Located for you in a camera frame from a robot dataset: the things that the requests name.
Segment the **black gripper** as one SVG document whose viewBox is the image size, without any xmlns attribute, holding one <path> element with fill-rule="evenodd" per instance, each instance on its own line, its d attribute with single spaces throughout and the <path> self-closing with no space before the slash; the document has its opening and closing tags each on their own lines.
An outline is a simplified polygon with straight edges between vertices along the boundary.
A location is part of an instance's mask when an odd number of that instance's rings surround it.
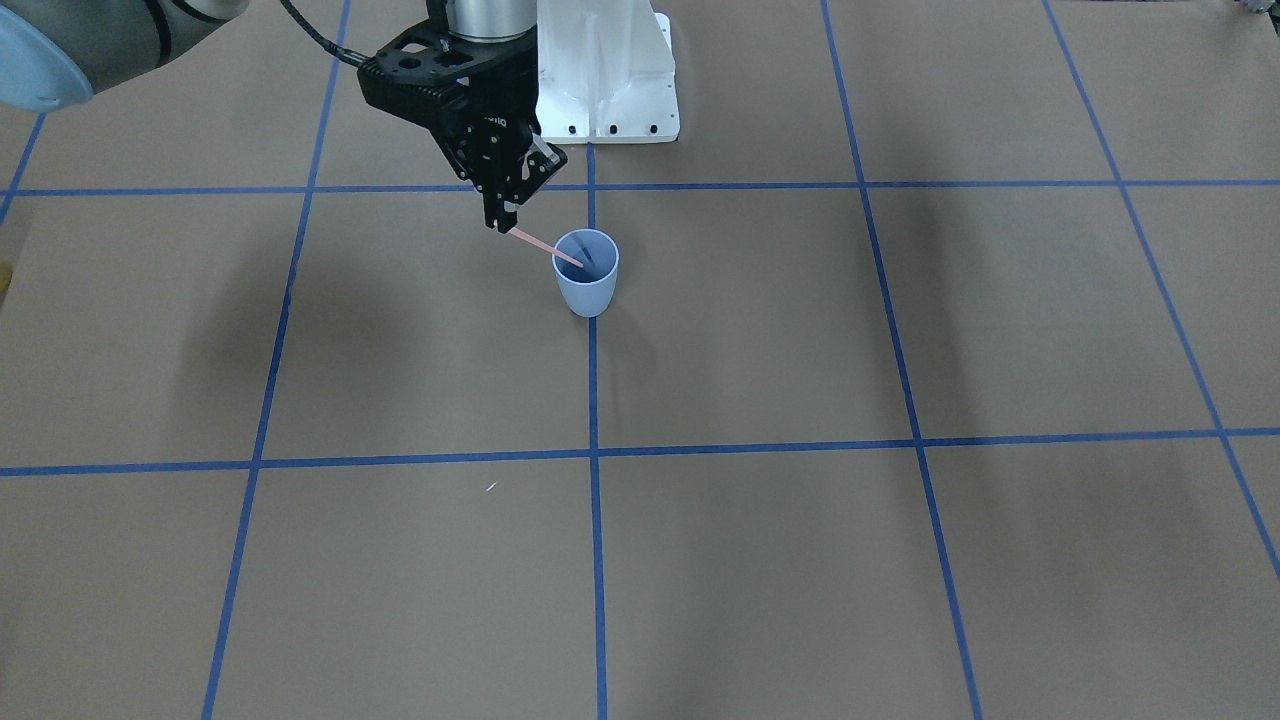
<svg viewBox="0 0 1280 720">
<path fill-rule="evenodd" d="M 483 192 L 486 227 L 508 233 L 517 208 L 568 163 L 536 118 L 538 53 L 527 50 L 465 77 L 466 106 L 431 132 L 454 173 Z"/>
</svg>

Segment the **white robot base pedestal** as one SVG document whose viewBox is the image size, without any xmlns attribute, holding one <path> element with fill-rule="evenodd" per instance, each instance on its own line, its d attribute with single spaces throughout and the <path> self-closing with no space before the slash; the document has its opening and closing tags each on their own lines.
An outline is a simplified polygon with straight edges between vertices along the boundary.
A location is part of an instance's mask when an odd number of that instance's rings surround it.
<svg viewBox="0 0 1280 720">
<path fill-rule="evenodd" d="M 681 133 L 671 22 L 649 1 L 539 1 L 538 105 L 552 143 L 669 143 Z"/>
</svg>

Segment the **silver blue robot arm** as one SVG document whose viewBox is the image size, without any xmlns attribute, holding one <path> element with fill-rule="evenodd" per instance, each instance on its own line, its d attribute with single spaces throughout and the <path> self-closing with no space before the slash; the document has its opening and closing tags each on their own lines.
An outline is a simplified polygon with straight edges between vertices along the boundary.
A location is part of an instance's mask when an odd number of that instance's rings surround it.
<svg viewBox="0 0 1280 720">
<path fill-rule="evenodd" d="M 483 197 L 484 224 L 511 233 L 518 210 L 566 164 L 541 135 L 538 5 L 429 1 L 426 17 L 375 53 L 284 13 L 353 67 L 365 102 L 426 129 L 458 179 Z M 3 101 L 32 113 L 88 102 L 165 67 L 239 18 L 244 1 L 5 1 Z"/>
</svg>

